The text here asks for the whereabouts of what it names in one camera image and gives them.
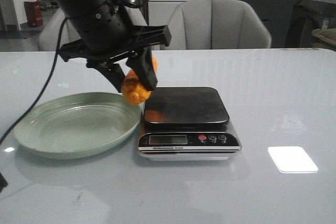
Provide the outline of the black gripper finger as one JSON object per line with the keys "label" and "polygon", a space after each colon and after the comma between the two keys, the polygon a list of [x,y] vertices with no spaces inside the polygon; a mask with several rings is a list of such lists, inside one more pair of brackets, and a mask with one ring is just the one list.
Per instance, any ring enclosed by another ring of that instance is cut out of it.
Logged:
{"label": "black gripper finger", "polygon": [[99,66],[98,71],[121,93],[125,74],[118,63]]}
{"label": "black gripper finger", "polygon": [[126,62],[138,76],[139,81],[147,90],[155,90],[157,78],[152,62],[152,51],[150,47],[140,48],[134,51]]}

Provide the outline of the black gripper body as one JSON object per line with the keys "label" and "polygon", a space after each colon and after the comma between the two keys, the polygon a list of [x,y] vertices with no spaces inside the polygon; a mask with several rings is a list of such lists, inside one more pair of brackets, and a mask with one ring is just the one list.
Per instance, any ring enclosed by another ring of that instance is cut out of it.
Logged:
{"label": "black gripper body", "polygon": [[125,8],[111,14],[93,12],[70,23],[80,39],[64,44],[58,54],[67,62],[73,58],[103,61],[153,45],[168,46],[171,33],[167,25],[134,25]]}

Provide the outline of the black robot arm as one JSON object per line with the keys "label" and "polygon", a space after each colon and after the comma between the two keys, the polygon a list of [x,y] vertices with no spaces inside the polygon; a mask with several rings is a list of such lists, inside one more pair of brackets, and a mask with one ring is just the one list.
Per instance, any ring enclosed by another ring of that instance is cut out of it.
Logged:
{"label": "black robot arm", "polygon": [[85,58],[87,67],[99,71],[117,90],[125,74],[119,61],[125,59],[147,90],[154,90],[157,78],[151,48],[168,46],[171,33],[166,25],[139,26],[132,21],[128,8],[140,8],[137,0],[56,0],[79,34],[79,39],[58,44],[56,52],[64,61]]}

